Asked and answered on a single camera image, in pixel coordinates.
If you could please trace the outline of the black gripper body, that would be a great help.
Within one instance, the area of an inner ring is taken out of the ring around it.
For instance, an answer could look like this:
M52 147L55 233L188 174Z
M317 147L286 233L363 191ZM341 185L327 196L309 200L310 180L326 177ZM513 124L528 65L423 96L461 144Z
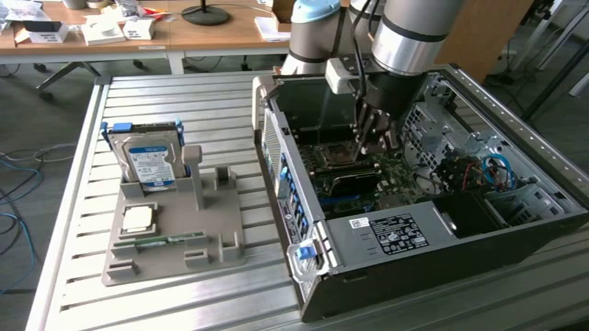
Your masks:
M427 73L406 76L393 72L375 72L367 77L367 91L362 102L373 109L389 113L393 120L399 120L410 108Z

